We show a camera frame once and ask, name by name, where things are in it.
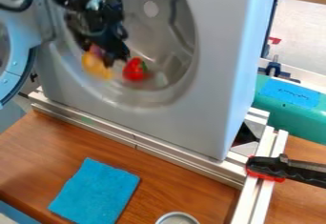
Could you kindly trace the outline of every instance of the small fruit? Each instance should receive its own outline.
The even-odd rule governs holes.
[[[139,57],[131,59],[123,70],[124,78],[131,81],[142,81],[149,75],[145,62]]]
[[[113,71],[104,66],[103,60],[99,57],[98,53],[87,51],[82,57],[83,69],[100,79],[109,80],[113,78]]]

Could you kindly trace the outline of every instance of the washing machine door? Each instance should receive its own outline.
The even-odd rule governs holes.
[[[20,4],[16,2],[0,0],[1,4],[12,7]],[[0,109],[20,91],[29,77],[36,47],[47,36],[45,22],[49,20],[43,0],[34,0],[23,12],[0,10]]]

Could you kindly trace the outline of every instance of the metal bowl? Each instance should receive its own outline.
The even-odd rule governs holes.
[[[155,224],[199,224],[199,222],[186,213],[167,213],[160,217]]]

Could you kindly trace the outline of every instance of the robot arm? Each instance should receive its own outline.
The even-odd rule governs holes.
[[[68,27],[76,36],[104,50],[106,67],[114,60],[127,61],[130,51],[124,40],[128,34],[122,26],[122,0],[53,0],[65,8]]]

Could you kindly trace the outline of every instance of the blue cloth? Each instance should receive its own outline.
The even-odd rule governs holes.
[[[320,97],[319,92],[275,79],[268,80],[259,94],[309,110],[319,104]]]
[[[86,158],[49,210],[80,224],[114,223],[138,183],[136,175]]]

